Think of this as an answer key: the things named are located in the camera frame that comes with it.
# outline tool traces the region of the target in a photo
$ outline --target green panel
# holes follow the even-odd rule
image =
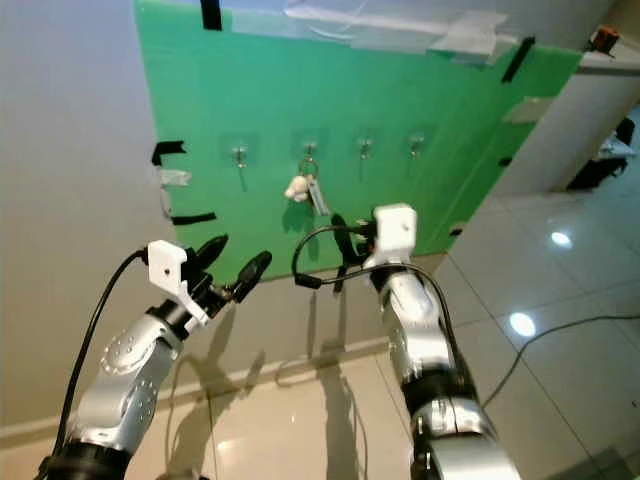
[[[535,47],[514,81],[501,83],[513,51],[495,66],[470,67],[450,55],[356,50],[331,42],[292,40],[202,28],[198,5],[138,0],[137,22],[156,135],[184,140],[186,155],[165,155],[165,168],[189,170],[188,187],[170,190],[173,213],[213,210],[218,220],[177,227],[198,247],[227,232],[215,272],[226,279],[258,249],[272,251],[268,274],[289,272],[295,244],[328,223],[309,204],[283,196],[302,159],[302,143],[318,141],[314,159],[332,211],[347,222],[376,205],[411,204],[419,214],[416,253],[445,251],[453,223],[467,220],[532,125],[501,118],[525,96],[553,96],[580,54]],[[412,160],[408,138],[423,132]],[[357,139],[369,132],[372,155],[360,160]],[[249,142],[247,168],[230,150]],[[330,238],[310,245],[305,269],[333,267]]]

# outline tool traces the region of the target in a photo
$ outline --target baseboard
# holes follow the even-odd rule
[[[261,383],[278,381],[356,358],[386,351],[388,338],[381,337],[356,342],[335,351],[323,352],[311,358],[299,357],[293,360],[272,362],[264,365],[260,372],[241,370],[224,379],[213,378],[206,384],[197,382],[165,388],[158,395],[158,410],[187,402],[201,400],[207,396],[222,395],[235,390],[250,389]],[[0,427],[0,449],[17,447],[27,443],[52,438],[58,428],[59,417],[43,418],[7,427]]]

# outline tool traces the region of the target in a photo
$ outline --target keychain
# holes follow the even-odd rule
[[[293,177],[284,192],[284,196],[295,202],[303,202],[310,199],[316,215],[329,215],[331,212],[329,211],[329,207],[327,207],[327,203],[324,201],[318,183],[318,164],[311,157],[312,150],[312,146],[307,146],[307,154],[298,166],[298,175]],[[307,165],[313,167],[312,173],[305,174],[304,170]]]

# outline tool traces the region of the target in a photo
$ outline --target green board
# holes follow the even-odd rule
[[[348,223],[377,205],[404,202],[418,212],[416,254],[444,252],[454,225],[469,219],[533,124],[501,119],[525,96],[556,95],[578,52],[534,47],[511,83],[502,75],[515,51],[494,66],[451,55],[356,50],[348,45],[204,30],[197,4],[138,0],[137,23],[158,141],[183,140],[186,154],[163,166],[192,173],[168,187],[174,215],[214,211],[217,220],[179,226],[197,248],[229,233],[214,273],[232,279],[254,253],[273,253],[270,277],[287,274],[293,249],[329,223],[308,203],[283,195],[315,141],[319,182],[332,212]],[[423,136],[410,155],[412,135]],[[373,144],[360,159],[358,141]],[[246,144],[246,168],[231,150]],[[334,267],[331,235],[301,256],[305,270]]]

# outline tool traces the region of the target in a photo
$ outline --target floor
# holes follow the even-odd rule
[[[481,398],[525,341],[512,313],[541,332],[640,312],[639,212],[640,164],[594,194],[485,201],[436,272]],[[638,405],[640,321],[601,321],[532,345],[488,413],[524,479],[621,480],[640,475]],[[3,452],[6,478],[32,478],[50,443]],[[403,479],[410,451],[381,353],[158,412],[127,479]]]

